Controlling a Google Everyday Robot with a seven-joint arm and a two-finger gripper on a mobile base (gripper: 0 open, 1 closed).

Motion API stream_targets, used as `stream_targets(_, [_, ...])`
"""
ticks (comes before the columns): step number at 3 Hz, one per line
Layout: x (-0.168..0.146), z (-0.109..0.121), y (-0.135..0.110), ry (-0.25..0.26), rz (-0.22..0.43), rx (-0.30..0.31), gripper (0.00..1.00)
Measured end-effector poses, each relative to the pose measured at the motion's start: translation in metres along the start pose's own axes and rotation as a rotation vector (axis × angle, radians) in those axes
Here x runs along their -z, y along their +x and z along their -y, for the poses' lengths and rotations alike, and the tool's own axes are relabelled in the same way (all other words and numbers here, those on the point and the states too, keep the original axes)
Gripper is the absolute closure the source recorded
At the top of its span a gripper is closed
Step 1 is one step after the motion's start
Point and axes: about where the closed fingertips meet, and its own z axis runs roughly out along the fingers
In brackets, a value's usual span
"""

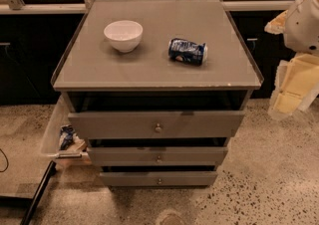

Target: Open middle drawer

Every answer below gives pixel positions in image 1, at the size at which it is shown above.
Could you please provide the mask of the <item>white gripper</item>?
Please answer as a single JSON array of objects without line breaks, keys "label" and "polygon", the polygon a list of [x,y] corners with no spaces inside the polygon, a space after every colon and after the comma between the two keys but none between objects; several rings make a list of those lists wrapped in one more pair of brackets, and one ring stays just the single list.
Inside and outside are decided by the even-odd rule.
[{"label": "white gripper", "polygon": [[319,82],[319,19],[314,11],[286,10],[265,26],[271,34],[282,34],[285,46],[296,52],[287,64],[279,91],[270,98],[268,114],[285,119],[311,105],[309,93]]}]

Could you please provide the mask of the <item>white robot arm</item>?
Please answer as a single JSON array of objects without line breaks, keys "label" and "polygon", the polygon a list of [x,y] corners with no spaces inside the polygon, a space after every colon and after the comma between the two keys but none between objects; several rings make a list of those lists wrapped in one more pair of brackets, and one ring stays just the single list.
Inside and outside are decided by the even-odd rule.
[{"label": "white robot arm", "polygon": [[319,89],[319,0],[295,0],[288,10],[268,22],[264,30],[282,34],[284,45],[295,52],[276,70],[268,114],[277,120],[306,111]]}]

